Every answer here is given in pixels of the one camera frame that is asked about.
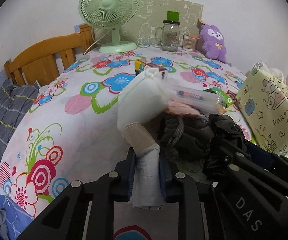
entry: floral bedsheet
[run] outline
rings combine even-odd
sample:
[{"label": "floral bedsheet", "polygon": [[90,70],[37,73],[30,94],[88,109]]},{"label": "floral bedsheet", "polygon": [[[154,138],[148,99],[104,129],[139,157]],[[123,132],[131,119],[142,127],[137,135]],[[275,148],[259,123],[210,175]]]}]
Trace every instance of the floral bedsheet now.
[{"label": "floral bedsheet", "polygon": [[[137,59],[163,64],[178,85],[216,86],[233,99],[245,80],[237,68],[198,52],[171,53],[154,45],[120,54],[93,50],[52,82],[21,121],[1,160],[0,194],[35,218],[73,180],[97,180],[125,159],[128,146],[116,127],[116,103],[135,77]],[[253,140],[238,108],[232,105],[227,114]],[[179,167],[200,173],[194,164]]]}]

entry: small box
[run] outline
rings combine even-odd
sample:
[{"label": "small box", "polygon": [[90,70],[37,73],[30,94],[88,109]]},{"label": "small box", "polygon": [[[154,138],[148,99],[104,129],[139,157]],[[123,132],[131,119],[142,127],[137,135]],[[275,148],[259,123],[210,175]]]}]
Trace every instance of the small box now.
[{"label": "small box", "polygon": [[162,67],[162,65],[156,65],[154,63],[148,62],[147,60],[135,60],[135,75],[137,76],[141,73],[146,67],[159,68],[159,71],[162,72],[162,79],[167,78],[167,70]]}]

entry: bed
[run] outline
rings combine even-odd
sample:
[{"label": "bed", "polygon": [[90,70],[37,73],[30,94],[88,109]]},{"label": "bed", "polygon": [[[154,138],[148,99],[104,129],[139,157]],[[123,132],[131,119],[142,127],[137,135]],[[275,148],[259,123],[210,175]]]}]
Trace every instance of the bed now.
[{"label": "bed", "polygon": [[[0,208],[6,210],[9,239],[29,223],[73,180],[97,180],[126,158],[128,145],[116,127],[117,97],[135,77],[135,60],[163,64],[178,85],[205,90],[218,87],[232,99],[245,76],[229,63],[209,60],[198,51],[162,51],[141,44],[135,51],[101,54],[96,48],[76,61],[73,48],[92,44],[91,28],[31,46],[5,69],[20,86],[36,80],[48,85],[39,93],[16,127],[0,165]],[[60,75],[54,53],[60,52]],[[227,111],[254,141],[248,124],[233,104]],[[207,183],[199,163],[178,161],[179,169]],[[177,206],[141,212],[127,204],[115,206],[115,239],[177,239]]]}]

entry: yellow-green bag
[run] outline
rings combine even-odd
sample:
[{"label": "yellow-green bag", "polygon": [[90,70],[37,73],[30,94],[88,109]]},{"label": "yellow-green bag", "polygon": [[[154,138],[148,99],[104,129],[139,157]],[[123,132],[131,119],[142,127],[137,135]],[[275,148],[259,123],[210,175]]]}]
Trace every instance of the yellow-green bag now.
[{"label": "yellow-green bag", "polygon": [[254,67],[236,98],[258,145],[277,155],[287,155],[288,87]]}]

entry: cotton swab container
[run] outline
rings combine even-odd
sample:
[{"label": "cotton swab container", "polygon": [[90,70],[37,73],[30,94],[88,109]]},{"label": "cotton swab container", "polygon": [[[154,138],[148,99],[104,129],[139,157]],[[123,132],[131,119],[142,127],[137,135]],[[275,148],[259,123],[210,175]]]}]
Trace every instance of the cotton swab container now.
[{"label": "cotton swab container", "polygon": [[193,49],[195,49],[197,40],[199,40],[199,38],[184,34],[183,49],[186,51],[193,51]]}]

